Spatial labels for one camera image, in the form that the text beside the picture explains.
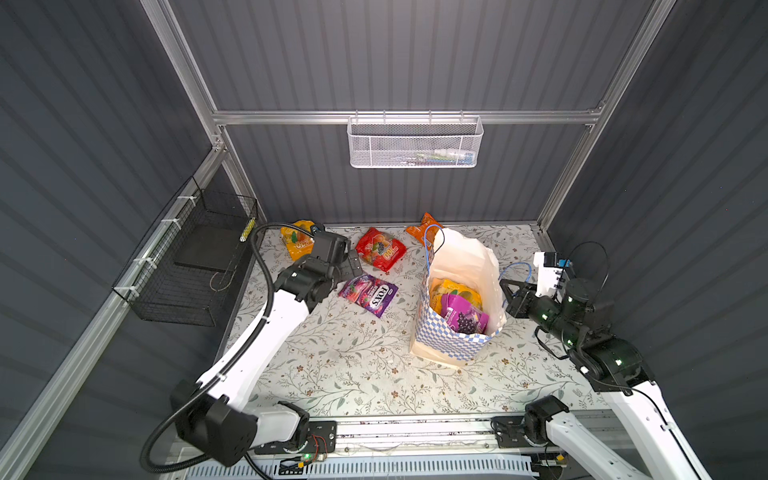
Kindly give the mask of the purple grape snack bag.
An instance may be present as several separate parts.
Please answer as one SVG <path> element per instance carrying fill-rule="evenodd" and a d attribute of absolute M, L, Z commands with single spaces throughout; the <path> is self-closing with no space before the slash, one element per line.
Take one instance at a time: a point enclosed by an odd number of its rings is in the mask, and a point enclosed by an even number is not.
<path fill-rule="evenodd" d="M 488 314 L 458 295 L 443 296 L 441 315 L 451 330 L 466 335 L 484 334 L 489 321 Z"/>

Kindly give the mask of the white checkered paper bag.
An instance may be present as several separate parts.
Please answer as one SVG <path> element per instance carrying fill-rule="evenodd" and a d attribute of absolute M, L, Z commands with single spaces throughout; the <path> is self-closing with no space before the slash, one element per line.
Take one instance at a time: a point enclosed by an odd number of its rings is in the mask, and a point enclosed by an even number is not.
<path fill-rule="evenodd" d="M 452 229 L 428 227 L 426 270 L 411 353 L 452 368 L 469 364 L 507 323 L 492 249 Z"/>

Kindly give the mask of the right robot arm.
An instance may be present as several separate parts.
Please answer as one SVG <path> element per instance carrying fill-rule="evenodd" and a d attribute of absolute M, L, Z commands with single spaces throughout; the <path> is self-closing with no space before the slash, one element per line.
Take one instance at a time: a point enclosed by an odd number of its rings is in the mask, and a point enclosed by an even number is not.
<path fill-rule="evenodd" d="M 604 398 L 640 454 L 647 478 L 709 478 L 638 349 L 608 329 L 594 329 L 587 322 L 600 288 L 578 278 L 552 289 L 508 279 L 501 280 L 500 287 L 507 312 L 534 321 L 537 333 L 556 337 L 563 350 L 560 359 L 571 362 L 592 390 Z M 553 395 L 526 406 L 519 430 L 533 446 L 560 448 L 595 479 L 643 476 Z"/>

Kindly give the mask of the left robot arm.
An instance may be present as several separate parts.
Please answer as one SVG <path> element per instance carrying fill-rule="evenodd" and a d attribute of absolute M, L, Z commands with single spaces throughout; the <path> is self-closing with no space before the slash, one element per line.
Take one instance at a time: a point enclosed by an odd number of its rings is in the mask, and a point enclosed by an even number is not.
<path fill-rule="evenodd" d="M 306 444 L 309 415 L 303 409 L 280 401 L 252 413 L 246 410 L 278 350 L 343 280 L 350 240 L 321 226 L 305 233 L 314 241 L 311 252 L 277 276 L 270 274 L 261 254 L 254 255 L 267 282 L 265 305 L 209 370 L 195 382 L 179 383 L 173 391 L 173 412 L 158 429 L 175 427 L 178 437 L 201 453 L 177 463 L 177 468 L 209 459 L 230 467 L 256 447 L 277 443 L 299 450 Z"/>

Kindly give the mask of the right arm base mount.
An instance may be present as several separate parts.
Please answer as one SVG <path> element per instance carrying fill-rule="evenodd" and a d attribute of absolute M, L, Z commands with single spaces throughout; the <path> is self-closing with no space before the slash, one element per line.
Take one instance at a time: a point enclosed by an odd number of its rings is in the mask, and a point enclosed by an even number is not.
<path fill-rule="evenodd" d="M 526 437 L 523 415 L 500 415 L 491 418 L 492 433 L 502 449 L 531 447 Z"/>

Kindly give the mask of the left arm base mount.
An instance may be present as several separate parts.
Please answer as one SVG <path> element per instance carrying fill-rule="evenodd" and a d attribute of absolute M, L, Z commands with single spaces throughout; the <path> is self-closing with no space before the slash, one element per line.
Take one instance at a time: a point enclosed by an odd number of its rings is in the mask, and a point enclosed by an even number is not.
<path fill-rule="evenodd" d="M 278 449 L 286 454 L 329 454 L 336 450 L 338 436 L 336 421 L 310 420 L 297 440 L 286 442 Z"/>

